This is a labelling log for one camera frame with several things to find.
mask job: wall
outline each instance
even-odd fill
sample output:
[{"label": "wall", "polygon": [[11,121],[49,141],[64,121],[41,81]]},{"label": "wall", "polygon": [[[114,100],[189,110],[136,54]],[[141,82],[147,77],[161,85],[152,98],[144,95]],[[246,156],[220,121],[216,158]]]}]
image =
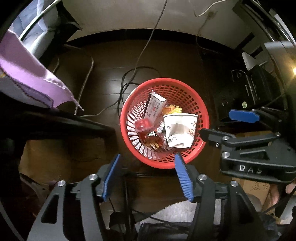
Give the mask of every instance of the wall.
[{"label": "wall", "polygon": [[[191,0],[197,15],[216,0]],[[103,31],[125,28],[153,28],[162,10],[164,0],[63,0],[65,8],[83,28],[70,40]],[[214,5],[217,12],[209,20],[200,36],[235,48],[250,29],[232,11],[237,0]],[[168,0],[158,29],[180,31],[196,35],[206,14],[196,18],[188,0]]]}]

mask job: white chair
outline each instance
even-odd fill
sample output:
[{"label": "white chair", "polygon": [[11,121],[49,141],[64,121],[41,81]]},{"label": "white chair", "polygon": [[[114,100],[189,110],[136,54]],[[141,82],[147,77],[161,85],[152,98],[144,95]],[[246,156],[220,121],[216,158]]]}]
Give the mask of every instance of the white chair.
[{"label": "white chair", "polygon": [[[28,24],[53,1],[33,0],[15,19],[10,29],[20,36]],[[39,59],[53,40],[55,30],[59,24],[58,11],[54,7],[32,28],[23,41],[24,46]]]}]

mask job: red plastic container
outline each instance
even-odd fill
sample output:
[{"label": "red plastic container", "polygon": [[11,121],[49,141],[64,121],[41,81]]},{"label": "red plastic container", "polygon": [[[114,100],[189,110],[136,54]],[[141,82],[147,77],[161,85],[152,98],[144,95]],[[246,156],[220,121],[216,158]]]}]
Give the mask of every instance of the red plastic container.
[{"label": "red plastic container", "polygon": [[[195,139],[191,148],[154,151],[141,144],[135,132],[135,121],[143,117],[145,105],[152,90],[166,98],[168,104],[182,107],[183,113],[198,115]],[[129,150],[143,163],[161,169],[175,168],[174,153],[176,152],[181,152],[185,163],[196,158],[205,145],[199,137],[199,132],[201,128],[209,128],[209,126],[207,108],[198,93],[187,84],[169,78],[152,79],[139,85],[125,101],[120,116],[122,137]]]}]

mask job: dark floor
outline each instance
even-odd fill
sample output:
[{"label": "dark floor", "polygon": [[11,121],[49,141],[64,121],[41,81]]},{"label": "dark floor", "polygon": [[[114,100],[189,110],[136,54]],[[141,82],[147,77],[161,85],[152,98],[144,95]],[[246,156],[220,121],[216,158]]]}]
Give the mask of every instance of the dark floor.
[{"label": "dark floor", "polygon": [[[97,114],[119,97],[120,82],[123,74],[134,68],[136,59],[146,44],[145,40],[124,40],[100,43],[87,46],[85,49],[94,58],[94,69],[89,77],[82,95],[81,106],[84,112],[79,115]],[[90,67],[90,58],[83,51],[71,50],[59,56],[60,67],[56,72],[77,98],[85,75]],[[56,60],[49,67],[53,70]],[[168,41],[151,41],[141,57],[139,66],[150,66],[159,70],[163,77],[170,77],[190,85],[201,96],[208,109],[210,123],[216,122],[216,111],[212,97],[212,83],[218,80],[211,78],[203,69],[202,60],[196,46]],[[139,70],[134,82],[142,83],[157,78],[156,71]],[[134,89],[130,86],[124,97]],[[64,103],[60,109],[74,112],[73,103]],[[133,171],[141,173],[164,173],[135,159],[127,149],[121,136],[116,106],[104,111],[97,117],[90,118],[113,127],[116,130],[119,151],[125,158],[126,165]],[[20,165],[20,171],[35,181],[47,183],[50,180],[65,179],[68,182],[80,181],[87,175],[109,162],[106,148],[101,139],[67,141],[43,140],[27,143]],[[199,156],[191,164],[200,173],[204,173],[214,181],[228,182],[229,177],[219,173],[219,150],[206,144]],[[133,207],[139,211],[152,212],[175,202],[184,200],[179,181],[173,177],[137,178],[129,180],[131,192],[134,194]],[[123,200],[120,187],[111,197],[115,208],[121,210]],[[106,222],[112,212],[109,203],[101,205]]]}]

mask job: paper cup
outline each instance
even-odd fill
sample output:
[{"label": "paper cup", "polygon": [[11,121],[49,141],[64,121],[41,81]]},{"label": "paper cup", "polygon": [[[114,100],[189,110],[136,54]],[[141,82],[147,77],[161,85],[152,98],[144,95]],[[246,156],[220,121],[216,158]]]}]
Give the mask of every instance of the paper cup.
[{"label": "paper cup", "polygon": [[165,115],[168,146],[190,148],[195,137],[197,118],[198,115],[187,113]]}]

